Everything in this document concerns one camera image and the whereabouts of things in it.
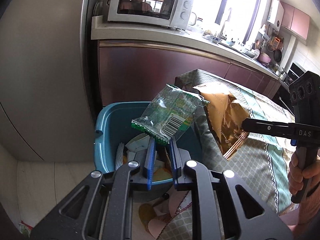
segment teal stripe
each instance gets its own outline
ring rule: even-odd
[[[254,95],[240,88],[244,99],[252,109],[252,114],[255,119],[268,121],[263,109],[260,107]],[[271,165],[276,179],[276,191],[278,192],[278,213],[284,211],[291,204],[291,194],[289,192],[287,165],[283,159],[284,149],[280,147],[276,137],[270,135],[262,135],[267,143],[267,152],[271,156]]]

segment black frying pan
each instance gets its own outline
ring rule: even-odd
[[[276,49],[274,52],[274,59],[277,63],[279,63],[282,59],[282,52],[279,49]]]

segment hand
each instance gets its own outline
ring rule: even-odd
[[[316,187],[320,182],[320,160],[311,164],[303,171],[298,167],[298,157],[296,152],[291,157],[289,164],[290,172],[288,174],[289,179],[289,191],[292,195],[296,195],[299,190],[303,189],[303,178],[311,179],[310,191]]]

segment plastic wrapper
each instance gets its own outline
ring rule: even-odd
[[[209,103],[201,95],[186,92],[167,84],[152,100],[140,118],[132,120],[131,126],[150,134],[162,145],[176,140],[190,127],[198,106]]]
[[[242,129],[242,122],[250,117],[249,110],[241,105],[228,88],[221,83],[206,83],[194,87],[209,100],[207,116],[223,156],[230,158],[248,137]]]

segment blue plastic bin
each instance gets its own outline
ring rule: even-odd
[[[97,137],[94,145],[94,164],[97,170],[102,173],[115,170],[116,151],[119,143],[126,144],[141,133],[131,127],[131,120],[140,117],[149,103],[114,103],[101,110],[96,123]],[[201,161],[201,146],[191,128],[177,141],[177,146],[188,150],[192,159]],[[151,191],[170,188],[171,184],[172,179],[152,182]]]

